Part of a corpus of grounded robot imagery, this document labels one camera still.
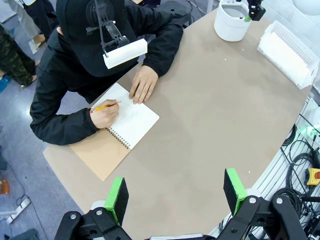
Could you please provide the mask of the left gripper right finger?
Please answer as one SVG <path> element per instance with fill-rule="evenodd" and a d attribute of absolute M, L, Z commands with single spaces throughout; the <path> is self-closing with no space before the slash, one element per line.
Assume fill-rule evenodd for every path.
<path fill-rule="evenodd" d="M 270 201 L 248 195 L 234 168 L 224 171 L 223 190 L 232 214 L 218 240 L 244 240 L 254 227 L 262 227 L 270 240 L 306 240 L 300 220 L 284 195 Z"/>

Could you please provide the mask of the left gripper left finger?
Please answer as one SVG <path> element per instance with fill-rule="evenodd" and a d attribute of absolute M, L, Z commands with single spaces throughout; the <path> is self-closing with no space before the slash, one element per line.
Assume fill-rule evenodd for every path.
<path fill-rule="evenodd" d="M 56 240 L 130 240 L 122 228 L 129 192 L 124 177 L 115 178 L 103 206 L 82 215 L 66 212 L 57 229 Z"/>

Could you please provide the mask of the black green finger of the right gripper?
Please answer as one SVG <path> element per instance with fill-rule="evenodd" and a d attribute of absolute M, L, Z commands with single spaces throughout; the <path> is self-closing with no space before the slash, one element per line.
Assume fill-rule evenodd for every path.
<path fill-rule="evenodd" d="M 259 21 L 266 13 L 266 9 L 262 7 L 262 0 L 247 0 L 248 16 L 244 18 L 245 22 Z"/>

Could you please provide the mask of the person's right hand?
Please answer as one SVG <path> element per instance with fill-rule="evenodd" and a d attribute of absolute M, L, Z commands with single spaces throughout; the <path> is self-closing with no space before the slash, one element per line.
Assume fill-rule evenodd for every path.
<path fill-rule="evenodd" d="M 91 121 L 98 129 L 109 128 L 118 117 L 119 109 L 115 99 L 107 99 L 89 111 Z"/>

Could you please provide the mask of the person's left hand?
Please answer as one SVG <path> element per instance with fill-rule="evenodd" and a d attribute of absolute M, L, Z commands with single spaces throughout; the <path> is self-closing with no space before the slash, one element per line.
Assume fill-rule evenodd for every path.
<path fill-rule="evenodd" d="M 158 74 L 149 66 L 143 65 L 136 73 L 129 92 L 134 104 L 142 104 L 152 95 L 159 79 Z"/>

